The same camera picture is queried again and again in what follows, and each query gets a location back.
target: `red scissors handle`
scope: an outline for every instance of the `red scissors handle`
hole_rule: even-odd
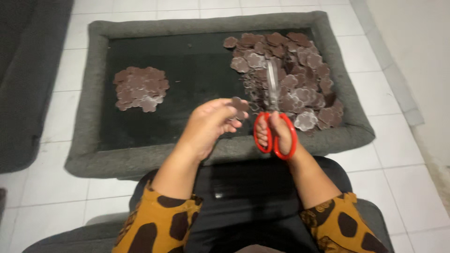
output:
[[[264,148],[263,146],[261,146],[261,144],[259,144],[257,131],[256,131],[256,126],[259,122],[259,119],[263,116],[264,116],[264,120],[267,123],[267,129],[266,129],[267,130],[267,148]],[[270,128],[269,128],[269,116],[270,116],[270,114],[267,112],[260,112],[258,114],[258,117],[256,117],[255,125],[253,127],[253,137],[255,139],[255,144],[259,148],[259,150],[261,150],[261,152],[263,152],[263,153],[269,153],[270,151],[272,151],[272,146],[273,146],[275,154],[280,159],[282,159],[282,160],[290,159],[294,155],[295,149],[297,148],[297,132],[295,131],[294,125],[292,124],[291,120],[287,117],[286,114],[284,114],[284,113],[280,114],[280,117],[288,125],[289,131],[291,133],[291,139],[292,139],[291,150],[289,151],[289,153],[287,155],[283,155],[279,150],[278,136],[275,136],[274,144],[272,143],[272,132],[270,131]]]

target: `scissor blade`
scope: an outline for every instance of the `scissor blade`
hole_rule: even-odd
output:
[[[269,87],[269,110],[279,111],[278,69],[273,60],[267,61],[267,86]]]

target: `brown patterned sleeve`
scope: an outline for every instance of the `brown patterned sleeve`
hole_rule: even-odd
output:
[[[301,212],[319,248],[325,253],[387,253],[366,226],[353,203],[356,195],[345,193]]]
[[[202,199],[172,199],[150,187],[119,233],[112,253],[182,253]]]

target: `white tile floor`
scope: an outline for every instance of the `white tile floor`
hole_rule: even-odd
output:
[[[329,155],[348,172],[355,192],[381,209],[397,253],[448,252],[450,219],[349,0],[75,0],[64,52],[37,160],[26,170],[0,175],[8,189],[0,227],[0,252],[32,243],[102,217],[126,212],[135,182],[85,179],[63,166],[73,132],[87,25],[130,21],[213,18],[324,10],[377,139]]]

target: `white wall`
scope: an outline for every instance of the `white wall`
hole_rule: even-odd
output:
[[[413,133],[430,173],[441,197],[450,194],[450,1],[367,4],[425,119]]]

